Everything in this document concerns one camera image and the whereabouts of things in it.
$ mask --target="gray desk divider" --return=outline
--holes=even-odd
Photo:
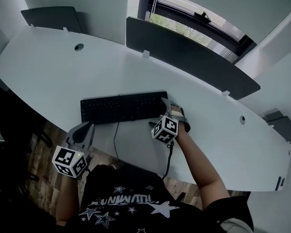
[[[258,90],[259,84],[232,63],[174,31],[141,19],[128,17],[126,46],[177,67],[219,89],[242,99]]]

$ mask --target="person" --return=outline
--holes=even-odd
[[[180,111],[177,106],[172,110]],[[155,173],[128,164],[120,169],[98,165],[86,178],[80,210],[77,180],[63,176],[56,227],[71,232],[253,232],[245,198],[229,196],[182,122],[176,141],[200,190],[202,211],[175,201]]]

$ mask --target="forearm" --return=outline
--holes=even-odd
[[[179,132],[177,142],[181,147],[191,174],[199,188],[221,180],[211,162],[185,131]]]
[[[78,181],[64,175],[56,206],[57,223],[65,225],[79,208]]]

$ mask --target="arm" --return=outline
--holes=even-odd
[[[216,200],[229,198],[219,174],[189,134],[185,132],[182,122],[179,123],[177,142],[200,190],[203,210]]]
[[[65,226],[79,208],[78,181],[64,175],[56,206],[56,224]]]

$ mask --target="hand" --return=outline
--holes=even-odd
[[[178,106],[172,105],[171,106],[171,110],[172,111],[178,111],[178,112],[182,113],[181,109]],[[184,129],[184,123],[179,121],[179,124],[178,124],[178,136],[180,134],[184,134],[184,133],[186,133],[186,131]]]

